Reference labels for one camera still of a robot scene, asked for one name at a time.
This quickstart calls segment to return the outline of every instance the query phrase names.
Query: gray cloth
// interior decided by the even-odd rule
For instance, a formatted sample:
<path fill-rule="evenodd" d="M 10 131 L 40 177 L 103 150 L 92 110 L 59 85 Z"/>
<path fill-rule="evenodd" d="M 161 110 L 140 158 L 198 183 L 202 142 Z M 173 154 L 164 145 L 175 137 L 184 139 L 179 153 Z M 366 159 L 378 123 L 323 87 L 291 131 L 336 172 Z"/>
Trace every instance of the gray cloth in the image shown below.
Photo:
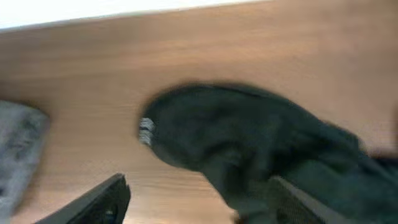
<path fill-rule="evenodd" d="M 21 201 L 40 161 L 48 123 L 39 110 L 0 101 L 0 222 Z"/>

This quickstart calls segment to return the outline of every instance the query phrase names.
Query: black plastic object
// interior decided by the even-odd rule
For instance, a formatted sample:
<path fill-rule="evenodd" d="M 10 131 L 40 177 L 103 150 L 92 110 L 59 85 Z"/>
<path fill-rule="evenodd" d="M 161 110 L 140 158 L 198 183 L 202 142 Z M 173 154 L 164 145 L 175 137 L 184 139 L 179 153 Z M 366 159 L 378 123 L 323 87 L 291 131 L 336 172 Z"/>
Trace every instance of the black plastic object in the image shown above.
<path fill-rule="evenodd" d="M 122 224 L 131 198 L 122 174 L 115 174 L 36 224 Z"/>

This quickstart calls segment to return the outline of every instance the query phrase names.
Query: wood grain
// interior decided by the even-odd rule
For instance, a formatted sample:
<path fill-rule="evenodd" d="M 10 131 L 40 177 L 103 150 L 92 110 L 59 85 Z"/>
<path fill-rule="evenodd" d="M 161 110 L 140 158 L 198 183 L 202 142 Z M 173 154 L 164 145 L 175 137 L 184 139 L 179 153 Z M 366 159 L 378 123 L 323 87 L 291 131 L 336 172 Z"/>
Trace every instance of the wood grain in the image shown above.
<path fill-rule="evenodd" d="M 231 223 L 202 176 L 137 141 L 143 104 L 181 82 L 268 88 L 358 134 L 370 153 L 393 153 L 397 24 L 393 0 L 278 0 L 3 32 L 0 99 L 52 118 L 12 222 L 40 219 L 123 172 L 133 193 L 125 223 Z"/>

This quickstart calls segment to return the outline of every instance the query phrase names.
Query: fabric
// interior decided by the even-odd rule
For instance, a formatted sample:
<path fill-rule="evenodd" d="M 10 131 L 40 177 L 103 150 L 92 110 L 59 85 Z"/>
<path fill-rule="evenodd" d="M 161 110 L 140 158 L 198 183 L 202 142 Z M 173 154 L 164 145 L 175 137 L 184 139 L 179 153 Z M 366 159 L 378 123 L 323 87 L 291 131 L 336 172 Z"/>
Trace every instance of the fabric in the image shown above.
<path fill-rule="evenodd" d="M 0 219 L 8 219 L 21 201 L 40 161 L 48 124 L 39 110 L 0 101 Z"/>
<path fill-rule="evenodd" d="M 274 176 L 355 223 L 398 223 L 398 167 L 268 91 L 179 87 L 147 106 L 139 133 L 164 162 L 201 172 L 248 223 L 274 223 L 263 191 Z"/>

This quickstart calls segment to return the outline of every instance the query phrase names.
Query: wooden surface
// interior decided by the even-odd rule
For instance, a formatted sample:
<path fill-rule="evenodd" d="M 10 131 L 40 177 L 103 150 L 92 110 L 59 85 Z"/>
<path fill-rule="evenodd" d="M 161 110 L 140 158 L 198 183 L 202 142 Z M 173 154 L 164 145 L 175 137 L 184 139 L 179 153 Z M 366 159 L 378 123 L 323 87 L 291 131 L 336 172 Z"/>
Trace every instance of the wooden surface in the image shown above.
<path fill-rule="evenodd" d="M 0 34 L 0 99 L 48 113 L 42 163 L 13 223 L 31 223 L 115 172 L 132 200 L 125 223 L 230 223 L 204 178 L 159 161 L 136 138 L 143 103 L 193 80 L 281 93 L 395 149 L 398 4 L 277 0 Z"/>

